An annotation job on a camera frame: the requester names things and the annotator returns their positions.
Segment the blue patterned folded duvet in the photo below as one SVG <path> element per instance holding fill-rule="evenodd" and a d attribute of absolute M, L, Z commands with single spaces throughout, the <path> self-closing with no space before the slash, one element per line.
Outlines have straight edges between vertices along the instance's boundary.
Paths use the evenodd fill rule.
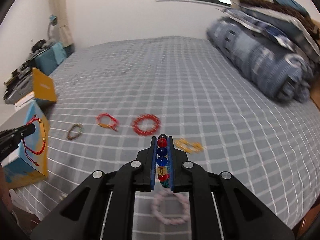
<path fill-rule="evenodd" d="M 210 42 L 265 96 L 278 102 L 310 98 L 312 69 L 304 58 L 228 17 L 207 30 Z"/>

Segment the grey storage box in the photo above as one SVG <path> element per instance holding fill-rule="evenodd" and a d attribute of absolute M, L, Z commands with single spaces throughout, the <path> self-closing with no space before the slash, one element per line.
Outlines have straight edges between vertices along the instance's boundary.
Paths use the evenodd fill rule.
<path fill-rule="evenodd" d="M 33 77 L 28 76 L 20 81 L 15 87 L 4 94 L 4 102 L 8 105 L 14 105 L 21 98 L 33 91 Z"/>

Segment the wooden headboard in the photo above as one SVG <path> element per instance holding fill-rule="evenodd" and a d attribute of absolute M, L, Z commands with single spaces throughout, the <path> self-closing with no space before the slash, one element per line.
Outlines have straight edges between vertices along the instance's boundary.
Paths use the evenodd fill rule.
<path fill-rule="evenodd" d="M 320 110 L 320 77 L 317 77 L 311 86 L 310 99 L 317 106 L 318 110 Z"/>

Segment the blue patterned pillow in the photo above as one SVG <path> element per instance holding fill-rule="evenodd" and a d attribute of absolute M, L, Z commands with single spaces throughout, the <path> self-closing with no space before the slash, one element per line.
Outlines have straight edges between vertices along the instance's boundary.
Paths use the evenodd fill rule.
<path fill-rule="evenodd" d="M 244 27 L 264 34 L 290 51 L 302 51 L 319 63 L 319 26 L 294 0 L 239 0 L 239 8 L 223 11 Z"/>

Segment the blue yellow cardboard box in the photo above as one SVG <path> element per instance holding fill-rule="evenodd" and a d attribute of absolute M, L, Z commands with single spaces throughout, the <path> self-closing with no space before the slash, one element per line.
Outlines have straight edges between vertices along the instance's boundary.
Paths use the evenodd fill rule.
<path fill-rule="evenodd" d="M 15 113 L 2 125 L 1 165 L 9 189 L 48 177 L 49 121 L 44 110 L 57 102 L 53 80 L 33 68 L 31 92 L 15 104 Z"/>

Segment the blue desk lamp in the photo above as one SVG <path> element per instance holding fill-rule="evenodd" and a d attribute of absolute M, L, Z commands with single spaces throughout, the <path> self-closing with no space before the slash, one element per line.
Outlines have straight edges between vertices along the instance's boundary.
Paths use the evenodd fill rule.
<path fill-rule="evenodd" d="M 47 28 L 47 36 L 48 36 L 48 39 L 50 40 L 52 38 L 52 30 L 53 28 L 57 25 L 57 16 L 51 14 L 49 16 L 49 24 L 48 24 L 48 28 Z"/>

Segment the beige curtain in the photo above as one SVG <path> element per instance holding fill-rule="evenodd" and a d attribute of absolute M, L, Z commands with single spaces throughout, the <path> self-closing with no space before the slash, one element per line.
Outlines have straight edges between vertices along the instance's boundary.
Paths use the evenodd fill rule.
<path fill-rule="evenodd" d="M 64 47 L 72 45 L 74 41 L 68 23 L 66 0 L 49 0 L 49 6 L 53 15 L 57 17 L 60 41 Z"/>

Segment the grey checked bed sheet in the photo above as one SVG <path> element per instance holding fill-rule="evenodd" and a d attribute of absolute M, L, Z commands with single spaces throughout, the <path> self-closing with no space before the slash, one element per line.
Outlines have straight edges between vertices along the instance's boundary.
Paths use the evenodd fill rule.
<path fill-rule="evenodd" d="M 189 159 L 229 171 L 287 226 L 319 196 L 319 110 L 280 105 L 245 80 L 207 40 L 162 37 L 101 44 L 51 74 L 48 179 L 17 190 L 42 218 L 91 172 L 111 172 L 150 145 L 131 127 L 153 114 L 160 131 L 199 142 Z"/>

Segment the teal suitcase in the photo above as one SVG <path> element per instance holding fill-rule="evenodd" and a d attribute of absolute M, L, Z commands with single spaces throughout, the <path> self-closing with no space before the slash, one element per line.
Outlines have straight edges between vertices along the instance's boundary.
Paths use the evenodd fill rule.
<path fill-rule="evenodd" d="M 57 42 L 50 48 L 38 53 L 34 58 L 34 62 L 36 68 L 49 76 L 65 59 L 67 59 L 67 53 L 63 44 Z"/>

